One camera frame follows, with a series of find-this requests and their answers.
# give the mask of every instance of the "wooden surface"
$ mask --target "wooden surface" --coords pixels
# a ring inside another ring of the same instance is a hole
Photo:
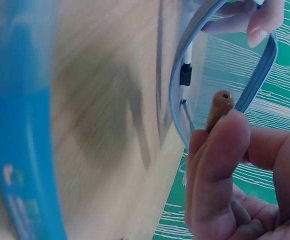
[[[184,147],[168,106],[179,17],[180,0],[61,1],[52,127],[70,240],[152,238]],[[14,235],[0,197],[0,240]]]

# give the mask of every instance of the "hand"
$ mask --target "hand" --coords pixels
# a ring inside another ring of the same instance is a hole
[[[247,196],[233,184],[233,171],[242,161],[273,171],[278,206]],[[210,135],[195,131],[185,208],[194,240],[290,240],[290,131],[250,127],[236,110]]]
[[[254,48],[283,24],[284,9],[285,0],[265,0],[260,9],[253,0],[225,3],[218,12],[225,18],[207,22],[202,31],[225,34],[246,30],[248,44]]]

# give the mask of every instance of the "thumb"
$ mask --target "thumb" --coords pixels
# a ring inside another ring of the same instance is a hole
[[[251,16],[247,26],[247,41],[251,48],[259,45],[284,21],[285,0],[266,0]]]

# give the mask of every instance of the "white tube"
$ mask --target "white tube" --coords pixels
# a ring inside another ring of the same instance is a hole
[[[192,53],[193,53],[193,42],[191,42],[186,49],[186,52],[183,56],[183,63],[184,64],[190,64],[192,62]]]

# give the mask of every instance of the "brown cylindrical object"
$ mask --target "brown cylindrical object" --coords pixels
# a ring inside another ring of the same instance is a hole
[[[221,90],[215,93],[210,106],[205,130],[210,133],[220,118],[227,115],[233,107],[234,99],[230,92]]]

